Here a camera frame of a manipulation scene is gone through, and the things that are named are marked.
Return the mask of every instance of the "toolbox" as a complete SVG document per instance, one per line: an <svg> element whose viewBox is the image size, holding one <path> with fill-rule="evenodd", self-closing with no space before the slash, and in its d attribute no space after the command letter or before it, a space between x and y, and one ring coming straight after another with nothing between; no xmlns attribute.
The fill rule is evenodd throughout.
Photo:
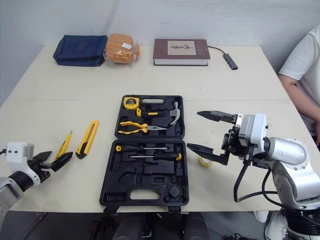
<svg viewBox="0 0 320 240"><path fill-rule="evenodd" d="M122 97L100 194L104 212L120 206L167 206L178 213L189 202L183 98L178 95ZM136 199L151 190L157 199Z"/></svg>

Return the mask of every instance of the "white table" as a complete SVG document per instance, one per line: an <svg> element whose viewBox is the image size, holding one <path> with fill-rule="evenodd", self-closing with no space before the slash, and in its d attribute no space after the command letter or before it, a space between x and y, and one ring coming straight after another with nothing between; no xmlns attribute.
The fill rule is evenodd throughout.
<svg viewBox="0 0 320 240"><path fill-rule="evenodd" d="M43 184L26 191L13 210L101 212L104 209L99 197L111 144L116 139L114 130L121 98L125 94L182 95L186 129L183 140L213 147L216 153L222 152L223 136L232 125L210 121L196 112L266 113L270 124L268 136L302 140L309 148L313 168L320 174L319 151L258 46L223 47L238 64L236 71L231 71L214 50L210 50L209 67L152 66L152 47L143 46L140 61L132 66L104 63L90 68L57 66L52 60L54 49L43 48L0 108L0 146L9 141L26 141L34 144L35 154L55 153L73 130L68 150L75 151L91 120L100 120L100 126L88 156L84 159L74 156ZM235 87L227 88L229 83ZM233 186L242 167L237 157L230 157L228 166L214 163L210 168L203 168L197 155L187 150L187 162L190 201L182 211L278 209L262 196L240 203L233 201ZM265 172L249 167L239 195L260 191ZM1 157L0 175L10 174ZM271 177L266 188L275 189ZM167 210L130 206L120 207L119 212Z"/></svg>

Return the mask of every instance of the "screwdriver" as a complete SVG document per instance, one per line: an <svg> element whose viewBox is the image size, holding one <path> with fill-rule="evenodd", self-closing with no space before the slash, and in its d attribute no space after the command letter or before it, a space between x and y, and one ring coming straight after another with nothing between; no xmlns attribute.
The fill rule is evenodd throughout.
<svg viewBox="0 0 320 240"><path fill-rule="evenodd" d="M130 145L130 144L122 144L117 145L115 150L117 152L133 152L133 151L142 151L144 149L160 149L160 150L167 150L168 148L165 147L144 147L144 146L137 146L137 145Z"/></svg>
<svg viewBox="0 0 320 240"><path fill-rule="evenodd" d="M180 161L182 158L179 152L155 153L153 156L129 156L130 158L153 158L154 160Z"/></svg>

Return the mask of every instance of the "tape measure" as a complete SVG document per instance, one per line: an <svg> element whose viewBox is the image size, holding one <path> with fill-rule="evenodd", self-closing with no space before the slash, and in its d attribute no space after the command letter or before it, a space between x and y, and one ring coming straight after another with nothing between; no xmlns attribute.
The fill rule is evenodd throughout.
<svg viewBox="0 0 320 240"><path fill-rule="evenodd" d="M128 110L136 110L139 107L139 101L138 97L126 96L123 100L123 106Z"/></svg>

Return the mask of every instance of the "pliers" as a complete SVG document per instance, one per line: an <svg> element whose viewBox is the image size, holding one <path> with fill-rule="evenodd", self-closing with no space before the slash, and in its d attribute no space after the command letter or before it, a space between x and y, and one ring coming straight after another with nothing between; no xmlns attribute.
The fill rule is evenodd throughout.
<svg viewBox="0 0 320 240"><path fill-rule="evenodd" d="M166 130L167 129L167 128L161 127L161 126L151 126L146 123L139 124L139 123L133 122L133 121L122 121L122 122L120 122L120 125L121 126L135 126L140 129L137 129L134 131L118 131L119 134L135 134L135 133L139 133L139 132L144 132L146 134L148 131L159 131L159 130Z"/></svg>

